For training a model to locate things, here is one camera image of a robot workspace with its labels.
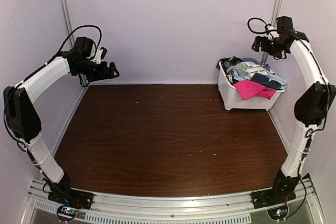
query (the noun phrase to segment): metal pole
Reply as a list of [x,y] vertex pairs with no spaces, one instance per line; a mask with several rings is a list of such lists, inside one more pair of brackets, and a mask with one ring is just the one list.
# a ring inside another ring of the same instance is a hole
[[[59,0],[59,1],[61,4],[65,30],[66,30],[67,35],[69,35],[72,32],[72,26],[71,26],[71,21],[70,21],[68,3],[67,3],[67,0]],[[71,35],[68,41],[69,41],[70,48],[72,48],[73,45],[75,44],[74,36]],[[88,84],[85,76],[83,76],[82,74],[79,74],[79,78],[81,80],[82,85],[86,86]]]
[[[282,2],[283,2],[283,0],[274,0],[271,22],[270,22],[272,24],[272,26],[275,26],[276,19],[280,15]],[[261,59],[261,64],[264,66],[267,63],[267,60],[268,60],[268,53],[264,52],[262,56],[263,57]]]

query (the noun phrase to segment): black bracket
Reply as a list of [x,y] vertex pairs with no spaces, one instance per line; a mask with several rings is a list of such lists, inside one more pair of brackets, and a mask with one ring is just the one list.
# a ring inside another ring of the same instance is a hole
[[299,180],[299,177],[286,177],[281,169],[279,169],[271,189],[262,191],[257,190],[251,193],[254,208],[270,207],[295,199],[296,194],[294,190],[299,183]]

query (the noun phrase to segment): metal frame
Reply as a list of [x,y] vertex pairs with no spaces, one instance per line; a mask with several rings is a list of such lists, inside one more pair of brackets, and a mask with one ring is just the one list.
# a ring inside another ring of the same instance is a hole
[[[315,188],[310,179],[305,179],[307,201],[315,224],[325,224],[321,206]],[[42,191],[44,182],[34,179],[29,189],[26,209],[20,224],[30,224],[34,209],[55,213],[59,204],[49,201]],[[305,191],[299,184],[297,198],[301,201]],[[266,208],[254,209],[250,191],[216,196],[198,197],[133,197],[104,193],[94,193],[91,210],[81,209],[77,220],[87,223],[108,223],[108,220],[120,220],[124,223],[174,223],[187,224],[197,221],[221,223],[222,220],[247,218],[253,212],[266,211]]]
[[[275,27],[276,18],[280,15],[283,0],[274,0],[273,11],[271,16],[271,25]],[[262,55],[261,64],[264,66],[268,60],[268,53]]]
[[[69,35],[72,32],[72,26],[71,26],[71,21],[70,21],[68,2],[67,0],[59,0],[59,2],[61,5],[61,9],[62,9],[62,15],[63,15],[63,21],[64,21],[66,34]],[[74,36],[71,35],[68,41],[69,41],[70,48],[72,48],[73,45],[75,44]],[[84,86],[88,84],[88,81],[82,74],[79,74],[79,78],[81,79],[81,82],[83,83]]]

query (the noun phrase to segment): black cable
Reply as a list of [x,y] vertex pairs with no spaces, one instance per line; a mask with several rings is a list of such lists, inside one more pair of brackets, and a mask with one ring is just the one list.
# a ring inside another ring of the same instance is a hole
[[76,201],[74,198],[70,197],[69,195],[67,195],[65,192],[63,192],[61,189],[59,189],[57,186],[54,185],[53,182],[51,182],[49,180],[49,178],[45,175],[45,173],[43,173],[44,179],[45,181],[48,183],[50,190],[52,190],[51,187],[53,187],[54,189],[58,190],[61,194],[63,194],[64,196],[66,196],[67,198],[71,199],[72,201],[70,201],[68,204],[71,204],[72,202]]
[[[254,30],[252,30],[252,28],[250,27],[250,22],[251,22],[252,20],[259,20],[259,21],[263,22],[263,23],[265,24],[265,31],[254,31]],[[248,29],[249,29],[252,33],[254,33],[254,34],[266,34],[266,33],[267,33],[267,29],[266,29],[266,27],[267,27],[268,25],[269,25],[269,24],[267,24],[262,18],[257,18],[257,17],[250,18],[250,19],[247,21],[247,27],[248,27]]]
[[46,185],[49,185],[49,184],[48,184],[47,182],[45,182],[45,184],[44,184],[43,187],[42,187],[42,191],[43,191],[45,194],[48,194],[48,193],[51,192],[51,190],[50,190],[50,191],[45,191]]
[[93,59],[95,56],[96,56],[96,53],[97,53],[97,50],[98,50],[98,47],[100,45],[100,42],[101,42],[101,38],[102,38],[102,32],[100,30],[100,28],[98,26],[95,26],[95,25],[83,25],[83,26],[79,26],[77,28],[75,28],[67,37],[66,39],[63,41],[62,45],[60,46],[59,50],[57,53],[60,53],[65,45],[65,43],[68,41],[68,39],[75,33],[75,31],[77,31],[78,29],[80,28],[85,28],[85,27],[93,27],[93,28],[96,28],[98,31],[99,31],[99,40],[98,40],[98,43],[97,43],[97,46],[96,46],[96,50],[95,50],[95,53],[94,55],[90,58],[90,59]]
[[301,164],[302,163],[300,163],[299,164],[299,168],[298,168],[298,177],[299,177],[299,180],[300,180],[300,182],[301,182],[301,184],[302,184],[302,186],[303,186],[303,188],[304,188],[304,198],[303,198],[303,200],[302,200],[302,202],[301,202],[301,204],[299,205],[299,207],[297,208],[297,209],[295,209],[295,211],[294,212],[292,212],[289,216],[287,216],[286,217],[286,220],[288,219],[288,218],[290,218],[290,217],[292,217],[302,206],[303,206],[303,203],[305,203],[305,201],[306,201],[306,198],[307,198],[307,189],[306,189],[306,186],[304,185],[304,183],[303,183],[303,181],[302,181],[302,179],[301,179],[301,175],[300,175],[300,168],[301,168]]

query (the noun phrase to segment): clothes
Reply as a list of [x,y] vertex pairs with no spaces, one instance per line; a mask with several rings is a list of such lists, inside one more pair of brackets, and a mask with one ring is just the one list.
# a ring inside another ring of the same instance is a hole
[[[258,60],[256,60],[255,58],[242,58],[241,60],[242,61],[252,61],[255,64],[258,64],[258,65],[261,66],[261,63]],[[271,66],[269,64],[264,65],[264,68],[271,72]]]
[[235,66],[236,64],[238,63],[241,63],[241,59],[237,58],[236,56],[232,56],[230,58],[222,58],[218,61],[217,65],[216,65],[216,68],[219,70],[220,67],[219,67],[219,64],[221,63],[222,64],[222,67],[224,68],[224,71],[225,71],[225,66],[223,65],[223,62],[224,61],[230,61],[232,63],[233,66]]
[[250,99],[256,95],[271,100],[276,92],[275,89],[266,88],[265,86],[252,81],[240,81],[234,84],[234,87],[238,90],[243,100]]
[[232,75],[233,67],[235,65],[237,65],[238,63],[240,63],[241,59],[233,56],[233,57],[230,57],[230,58],[223,58],[223,59],[220,60],[220,62],[221,62],[220,64],[222,64],[222,67],[224,69],[226,78],[228,79],[228,81],[231,84],[234,84],[233,83],[233,75]]
[[254,82],[260,83],[269,88],[270,87],[275,88],[277,90],[282,90],[287,87],[287,82],[283,78],[276,76],[275,74],[272,74],[262,66],[255,64],[252,61],[245,61],[245,62],[243,61],[241,63],[238,63],[233,67],[232,70],[232,76],[236,81],[245,81],[245,80],[250,81],[256,73],[263,76],[267,76],[269,80],[267,81],[267,79],[257,75],[254,78]]
[[268,76],[264,76],[259,73],[255,73],[252,76],[251,81],[264,85],[270,89],[282,90],[285,88],[285,86],[281,85],[281,83],[275,80],[270,80]]

